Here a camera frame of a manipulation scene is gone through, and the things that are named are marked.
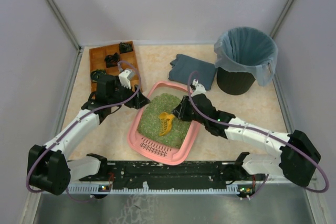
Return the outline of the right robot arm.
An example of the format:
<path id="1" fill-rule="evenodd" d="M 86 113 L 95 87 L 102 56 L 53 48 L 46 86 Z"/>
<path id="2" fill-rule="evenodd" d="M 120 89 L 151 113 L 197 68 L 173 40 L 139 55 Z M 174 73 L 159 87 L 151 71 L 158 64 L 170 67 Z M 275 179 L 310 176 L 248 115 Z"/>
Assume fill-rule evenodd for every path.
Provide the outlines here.
<path id="1" fill-rule="evenodd" d="M 241 153 L 237 159 L 248 174 L 283 176 L 292 183 L 307 187 L 321 155 L 306 133 L 294 130 L 279 133 L 249 124 L 235 115 L 217 110 L 203 94 L 184 96 L 173 115 L 185 122 L 196 121 L 214 136 L 240 141 L 265 151 L 264 154 Z"/>

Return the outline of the yellow plastic litter scoop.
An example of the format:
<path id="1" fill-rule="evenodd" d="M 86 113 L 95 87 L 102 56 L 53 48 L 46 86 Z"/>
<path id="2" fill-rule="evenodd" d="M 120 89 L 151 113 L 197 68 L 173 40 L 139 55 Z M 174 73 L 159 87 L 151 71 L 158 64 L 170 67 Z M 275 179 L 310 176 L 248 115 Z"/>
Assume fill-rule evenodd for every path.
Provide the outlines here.
<path id="1" fill-rule="evenodd" d="M 170 114 L 167 112 L 162 112 L 159 115 L 160 120 L 160 129 L 159 129 L 159 136 L 164 136 L 170 132 L 173 125 L 173 120 L 175 119 L 174 114 Z"/>

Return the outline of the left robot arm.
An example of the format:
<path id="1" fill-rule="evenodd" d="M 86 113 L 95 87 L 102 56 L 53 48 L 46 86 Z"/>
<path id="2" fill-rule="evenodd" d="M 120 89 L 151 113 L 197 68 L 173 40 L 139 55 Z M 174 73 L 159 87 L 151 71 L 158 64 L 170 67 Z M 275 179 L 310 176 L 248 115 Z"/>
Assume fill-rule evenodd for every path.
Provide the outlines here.
<path id="1" fill-rule="evenodd" d="M 44 145 L 34 145 L 28 153 L 26 187 L 32 193 L 42 191 L 60 195 L 71 182 L 88 176 L 101 176 L 107 171 L 107 159 L 88 154 L 78 160 L 69 156 L 81 141 L 97 128 L 110 114 L 112 108 L 125 105 L 140 109 L 150 103 L 140 86 L 132 90 L 131 79 L 135 72 L 129 68 L 118 76 L 101 75 L 96 90 L 92 92 L 73 121 Z"/>

